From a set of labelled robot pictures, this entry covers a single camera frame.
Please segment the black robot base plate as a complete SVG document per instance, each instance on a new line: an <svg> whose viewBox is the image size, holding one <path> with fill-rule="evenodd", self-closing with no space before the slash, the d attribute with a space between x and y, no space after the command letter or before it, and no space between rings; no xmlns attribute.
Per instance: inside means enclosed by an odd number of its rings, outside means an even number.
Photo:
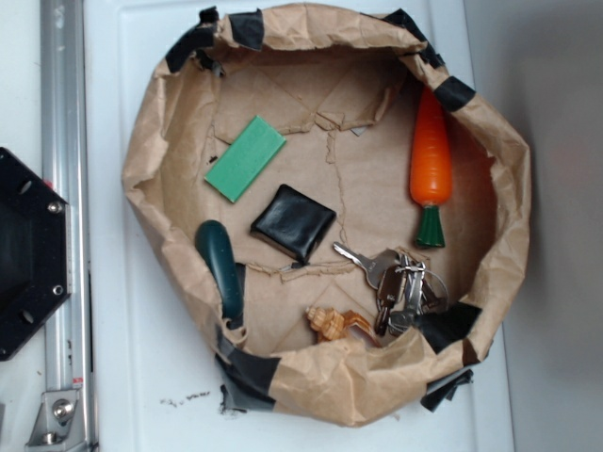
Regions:
<svg viewBox="0 0 603 452"><path fill-rule="evenodd" d="M1 150L1 360L11 360L70 295L68 214L53 188Z"/></svg>

